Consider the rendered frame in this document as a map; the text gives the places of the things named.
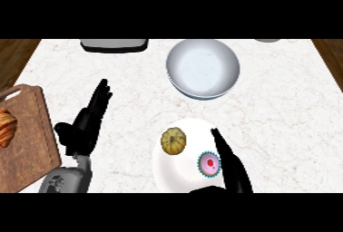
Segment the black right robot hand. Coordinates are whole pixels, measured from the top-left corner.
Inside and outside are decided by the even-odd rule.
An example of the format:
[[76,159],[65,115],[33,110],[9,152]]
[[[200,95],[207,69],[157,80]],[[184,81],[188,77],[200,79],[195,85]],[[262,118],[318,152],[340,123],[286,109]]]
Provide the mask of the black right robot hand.
[[223,139],[219,129],[212,129],[210,132],[215,138],[216,149],[222,159],[222,178],[225,187],[221,188],[218,186],[207,186],[204,188],[192,190],[192,193],[252,194],[253,189],[250,184],[250,177],[243,162],[232,152],[231,146]]

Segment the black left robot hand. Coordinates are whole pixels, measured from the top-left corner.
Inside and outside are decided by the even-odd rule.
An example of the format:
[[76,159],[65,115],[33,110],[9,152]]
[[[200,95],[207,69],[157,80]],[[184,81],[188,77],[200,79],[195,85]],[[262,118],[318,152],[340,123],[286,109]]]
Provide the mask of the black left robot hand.
[[59,122],[55,125],[53,129],[59,136],[59,142],[65,146],[67,156],[89,156],[92,154],[111,96],[108,80],[104,79],[93,91],[87,107],[79,112],[74,123]]

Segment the pink frosted cupcake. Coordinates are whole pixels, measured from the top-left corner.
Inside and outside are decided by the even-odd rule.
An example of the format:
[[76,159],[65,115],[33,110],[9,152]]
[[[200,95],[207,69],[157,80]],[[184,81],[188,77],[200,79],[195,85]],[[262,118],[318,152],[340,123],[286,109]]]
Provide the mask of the pink frosted cupcake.
[[204,151],[198,157],[197,168],[206,178],[215,178],[222,171],[222,161],[212,151]]

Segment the white plate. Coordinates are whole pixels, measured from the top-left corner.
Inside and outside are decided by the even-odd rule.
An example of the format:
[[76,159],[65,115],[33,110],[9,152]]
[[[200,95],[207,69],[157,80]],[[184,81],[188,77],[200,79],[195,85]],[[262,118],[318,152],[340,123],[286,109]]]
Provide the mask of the white plate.
[[207,186],[223,187],[222,171],[215,178],[206,178],[197,168],[197,161],[204,151],[219,156],[210,130],[215,126],[204,120],[187,118],[172,123],[187,135],[187,146],[179,155],[169,155],[157,140],[153,152],[153,174],[163,192],[188,193]]

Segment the pale grey bowl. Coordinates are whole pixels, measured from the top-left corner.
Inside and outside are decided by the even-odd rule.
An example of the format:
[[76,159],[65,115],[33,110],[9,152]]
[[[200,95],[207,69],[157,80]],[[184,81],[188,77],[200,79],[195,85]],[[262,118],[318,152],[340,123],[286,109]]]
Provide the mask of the pale grey bowl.
[[207,101],[234,88],[240,62],[229,46],[215,39],[185,39],[166,58],[169,80],[179,92]]

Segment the brown wooden cutting board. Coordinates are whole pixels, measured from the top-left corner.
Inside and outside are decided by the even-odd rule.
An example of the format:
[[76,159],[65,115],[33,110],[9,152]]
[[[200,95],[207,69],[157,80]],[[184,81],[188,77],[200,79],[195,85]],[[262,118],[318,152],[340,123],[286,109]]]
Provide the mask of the brown wooden cutting board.
[[0,102],[18,119],[15,137],[0,147],[0,193],[22,191],[62,165],[43,90],[19,84],[0,93]]

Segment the brown muffin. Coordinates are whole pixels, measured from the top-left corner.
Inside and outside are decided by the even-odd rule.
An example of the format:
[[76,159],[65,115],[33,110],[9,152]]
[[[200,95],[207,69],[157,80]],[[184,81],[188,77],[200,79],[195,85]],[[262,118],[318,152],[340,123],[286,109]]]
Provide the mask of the brown muffin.
[[187,146],[187,135],[179,127],[169,128],[161,137],[163,150],[169,155],[179,155]]

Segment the golden croissant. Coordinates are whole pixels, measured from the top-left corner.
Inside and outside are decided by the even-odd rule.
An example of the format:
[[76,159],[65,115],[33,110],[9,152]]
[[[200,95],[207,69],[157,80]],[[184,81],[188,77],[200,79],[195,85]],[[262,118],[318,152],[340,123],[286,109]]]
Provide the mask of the golden croissant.
[[0,108],[0,147],[6,148],[16,132],[18,119],[6,108]]

